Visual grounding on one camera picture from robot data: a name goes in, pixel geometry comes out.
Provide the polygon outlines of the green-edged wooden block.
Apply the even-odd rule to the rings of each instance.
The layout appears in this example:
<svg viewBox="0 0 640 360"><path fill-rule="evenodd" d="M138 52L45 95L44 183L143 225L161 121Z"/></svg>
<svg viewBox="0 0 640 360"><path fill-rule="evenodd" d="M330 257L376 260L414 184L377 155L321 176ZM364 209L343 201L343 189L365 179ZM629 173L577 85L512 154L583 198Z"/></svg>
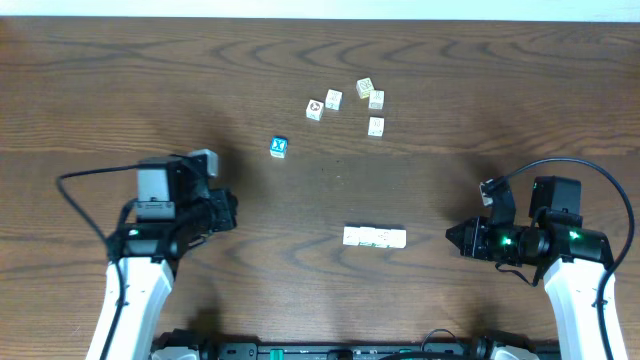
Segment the green-edged wooden block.
<svg viewBox="0 0 640 360"><path fill-rule="evenodd" d="M375 229L373 240L377 248L391 248L393 245L392 232L389 229Z"/></svg>
<svg viewBox="0 0 640 360"><path fill-rule="evenodd" d="M358 245L359 246L376 246L376 228L359 227L358 228Z"/></svg>

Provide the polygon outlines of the plain small wooden block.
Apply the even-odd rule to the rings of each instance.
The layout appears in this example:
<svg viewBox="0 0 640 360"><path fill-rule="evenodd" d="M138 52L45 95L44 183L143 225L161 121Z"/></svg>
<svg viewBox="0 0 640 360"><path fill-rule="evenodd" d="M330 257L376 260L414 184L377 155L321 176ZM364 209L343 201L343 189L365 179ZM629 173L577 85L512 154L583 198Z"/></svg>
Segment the plain small wooden block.
<svg viewBox="0 0 640 360"><path fill-rule="evenodd" d="M360 244L360 228L345 226L342 243L347 246L358 246Z"/></svg>

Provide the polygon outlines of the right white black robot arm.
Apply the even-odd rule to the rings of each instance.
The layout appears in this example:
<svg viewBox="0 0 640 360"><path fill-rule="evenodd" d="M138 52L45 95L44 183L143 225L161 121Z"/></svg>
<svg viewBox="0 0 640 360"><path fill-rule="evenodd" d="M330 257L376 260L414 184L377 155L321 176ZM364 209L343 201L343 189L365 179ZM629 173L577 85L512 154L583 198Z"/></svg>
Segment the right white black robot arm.
<svg viewBox="0 0 640 360"><path fill-rule="evenodd" d="M446 232L467 258L494 263L503 273L523 265L536 271L529 286L544 286L552 304L560 355L564 359L603 359L606 349L626 358L614 289L603 284L614 264L607 236L583 226L581 184L557 176L535 179L528 225L515 222L509 183L479 186L489 216L472 217Z"/></svg>

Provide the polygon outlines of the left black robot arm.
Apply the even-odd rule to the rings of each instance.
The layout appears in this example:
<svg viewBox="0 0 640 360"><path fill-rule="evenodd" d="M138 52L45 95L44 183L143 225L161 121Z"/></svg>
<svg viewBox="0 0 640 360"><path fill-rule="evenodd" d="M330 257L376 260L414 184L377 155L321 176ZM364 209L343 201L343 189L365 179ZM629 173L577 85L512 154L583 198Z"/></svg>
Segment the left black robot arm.
<svg viewBox="0 0 640 360"><path fill-rule="evenodd" d="M208 149L137 164L137 196L107 239L105 298L88 358L149 357L181 258L237 225L237 198L209 184L218 167L218 155Z"/></svg>

